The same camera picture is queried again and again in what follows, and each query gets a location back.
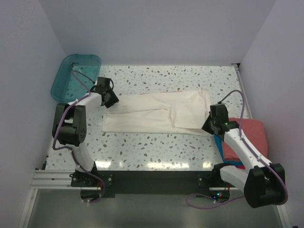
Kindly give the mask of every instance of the red cloth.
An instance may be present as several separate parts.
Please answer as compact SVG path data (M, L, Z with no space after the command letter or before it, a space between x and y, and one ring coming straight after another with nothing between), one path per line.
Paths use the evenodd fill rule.
M237 121L239 123L238 118L229 118L229 120ZM263 122L253 119L243 119L242 129L247 138L257 148L257 150L267 158L268 145ZM225 142L222 143L222 147L225 160L235 162L241 161L236 153L231 149L231 147L228 146Z

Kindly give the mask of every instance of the gray wall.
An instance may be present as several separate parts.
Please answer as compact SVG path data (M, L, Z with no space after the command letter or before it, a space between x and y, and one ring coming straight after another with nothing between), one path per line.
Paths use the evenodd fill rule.
M64 51L107 64L231 64L276 0L39 0Z
M65 55L38 1L2 0L0 21L0 227L13 228L50 143L50 89Z
M253 117L265 122L270 158L285 167L294 225L304 227L304 1L277 0L241 63Z

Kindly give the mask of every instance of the floor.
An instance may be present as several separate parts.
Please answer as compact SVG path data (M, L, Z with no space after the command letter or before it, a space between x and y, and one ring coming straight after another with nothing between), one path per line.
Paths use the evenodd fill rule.
M232 197L241 194L233 191ZM213 202L195 198L211 206ZM275 206L257 209L239 199L212 210L190 208L184 195L117 195L82 203L78 190L40 190L29 228L281 228Z
M216 103L227 93L240 89L232 66L101 66L100 76L112 78L120 95L190 91L199 87ZM227 98L230 117L239 117L239 94ZM184 134L105 133L101 131L103 107L87 115L86 145L99 170L211 170L222 159L212 137ZM73 170L65 151L48 152L47 170Z

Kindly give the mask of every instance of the terrazzo table surface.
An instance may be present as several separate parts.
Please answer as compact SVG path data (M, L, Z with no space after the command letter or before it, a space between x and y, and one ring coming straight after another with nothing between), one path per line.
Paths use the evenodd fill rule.
M215 104L231 90L240 89L232 66L101 66L99 76L114 81L118 95L190 91L203 87ZM241 97L225 101L230 117L239 117ZM213 137L186 134L105 133L101 131L104 107L87 115L85 143L99 170L211 170L221 163ZM46 170L73 170L67 150L48 151Z

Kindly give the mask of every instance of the plastic bin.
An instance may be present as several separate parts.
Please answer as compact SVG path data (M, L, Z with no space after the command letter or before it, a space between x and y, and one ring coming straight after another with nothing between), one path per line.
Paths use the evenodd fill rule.
M99 75L101 59L96 55L73 54L67 56L61 63L51 89L52 97L59 102L68 103L83 97L87 90L72 75L77 70L96 81ZM75 73L87 87L93 83L81 74Z

